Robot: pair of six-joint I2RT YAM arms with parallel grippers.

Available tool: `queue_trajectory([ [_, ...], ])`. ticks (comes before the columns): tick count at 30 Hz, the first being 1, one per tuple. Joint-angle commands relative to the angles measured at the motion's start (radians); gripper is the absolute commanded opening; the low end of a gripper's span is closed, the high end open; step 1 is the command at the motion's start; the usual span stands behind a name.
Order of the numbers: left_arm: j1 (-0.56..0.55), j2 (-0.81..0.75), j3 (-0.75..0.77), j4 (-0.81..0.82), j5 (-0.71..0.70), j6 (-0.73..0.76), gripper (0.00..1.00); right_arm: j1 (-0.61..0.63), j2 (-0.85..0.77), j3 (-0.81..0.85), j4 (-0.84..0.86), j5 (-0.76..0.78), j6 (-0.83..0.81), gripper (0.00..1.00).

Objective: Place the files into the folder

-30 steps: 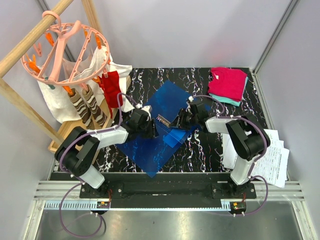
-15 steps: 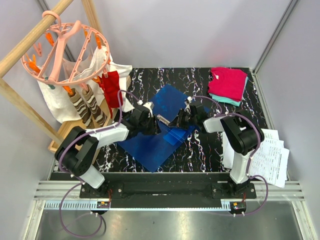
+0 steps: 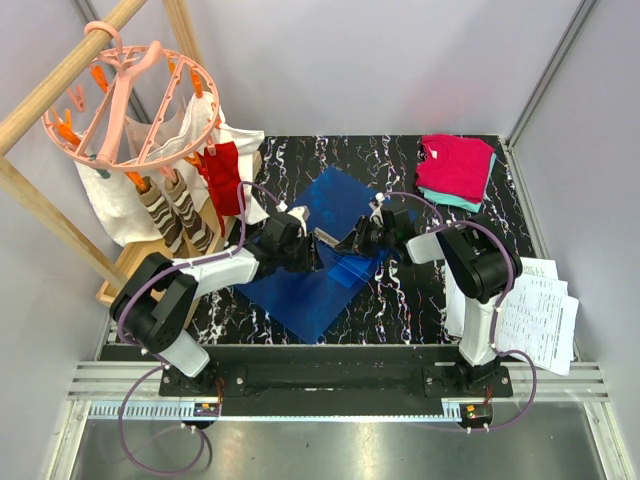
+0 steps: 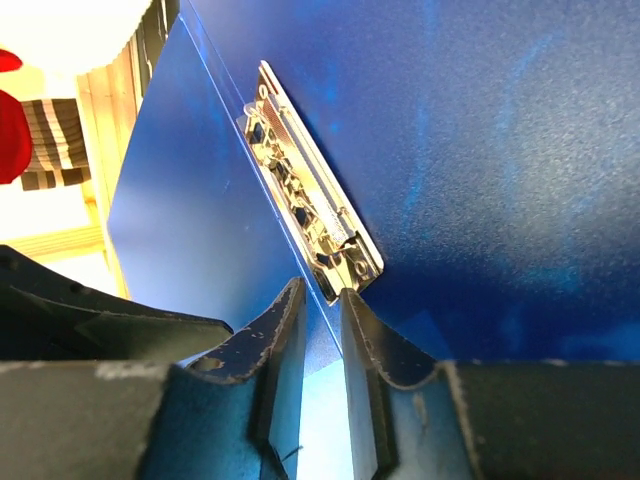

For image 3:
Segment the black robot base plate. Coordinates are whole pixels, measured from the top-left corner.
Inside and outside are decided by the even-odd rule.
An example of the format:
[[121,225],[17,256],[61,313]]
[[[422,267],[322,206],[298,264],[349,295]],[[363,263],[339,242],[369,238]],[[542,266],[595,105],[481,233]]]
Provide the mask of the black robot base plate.
[[454,346],[208,346],[214,388],[199,392],[170,367],[152,399],[159,417],[185,406],[183,419],[206,421],[459,422],[466,403],[509,399],[501,365],[485,388],[462,391],[447,379]]

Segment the metal folder clip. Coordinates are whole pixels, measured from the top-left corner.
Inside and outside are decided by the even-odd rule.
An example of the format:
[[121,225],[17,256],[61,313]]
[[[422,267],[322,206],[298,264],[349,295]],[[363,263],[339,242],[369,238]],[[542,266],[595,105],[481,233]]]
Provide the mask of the metal folder clip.
[[335,248],[340,243],[339,240],[337,240],[336,238],[334,238],[333,236],[331,236],[321,228],[316,227],[313,230],[313,234],[318,241],[320,241],[321,243],[323,243],[329,248]]

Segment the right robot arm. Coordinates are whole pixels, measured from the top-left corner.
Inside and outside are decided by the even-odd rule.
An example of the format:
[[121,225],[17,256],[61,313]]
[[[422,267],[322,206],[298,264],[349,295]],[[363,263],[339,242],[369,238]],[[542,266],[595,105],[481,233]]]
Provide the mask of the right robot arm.
[[349,234],[331,248],[364,258],[389,251],[407,266],[445,261],[447,272],[465,296],[464,327],[458,343],[461,359],[447,379],[470,397],[488,387],[500,366],[494,313],[523,270],[519,256],[504,242],[488,215],[477,214],[420,234],[406,208],[379,208],[371,216],[359,217]]

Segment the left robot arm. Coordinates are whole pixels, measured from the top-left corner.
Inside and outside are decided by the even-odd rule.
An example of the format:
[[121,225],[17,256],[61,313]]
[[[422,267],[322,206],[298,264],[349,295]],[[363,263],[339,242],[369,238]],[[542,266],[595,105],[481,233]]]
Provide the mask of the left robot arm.
[[217,290],[262,280],[282,269],[311,273],[323,268],[305,206],[271,215],[259,231],[217,254],[172,260],[149,254],[112,302],[118,334],[172,366],[196,396],[215,386],[217,364],[185,331],[194,301]]

